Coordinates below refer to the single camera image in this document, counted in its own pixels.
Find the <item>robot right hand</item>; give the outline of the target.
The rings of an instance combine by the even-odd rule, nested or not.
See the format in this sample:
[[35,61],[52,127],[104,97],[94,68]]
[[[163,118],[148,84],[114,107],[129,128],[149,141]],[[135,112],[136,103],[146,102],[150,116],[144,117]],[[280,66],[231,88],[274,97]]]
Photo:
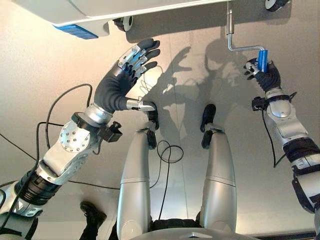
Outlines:
[[244,75],[247,76],[247,80],[255,79],[265,93],[281,87],[281,76],[272,60],[267,63],[266,72],[258,69],[256,58],[247,61],[243,68],[245,69]]

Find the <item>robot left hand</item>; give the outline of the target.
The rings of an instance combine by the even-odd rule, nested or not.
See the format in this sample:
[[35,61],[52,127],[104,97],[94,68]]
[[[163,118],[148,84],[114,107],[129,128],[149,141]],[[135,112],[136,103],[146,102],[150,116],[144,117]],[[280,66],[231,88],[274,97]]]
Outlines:
[[94,103],[109,113],[137,110],[138,100],[126,97],[138,79],[158,63],[151,59],[160,55],[160,41],[144,39],[130,47],[98,84]]

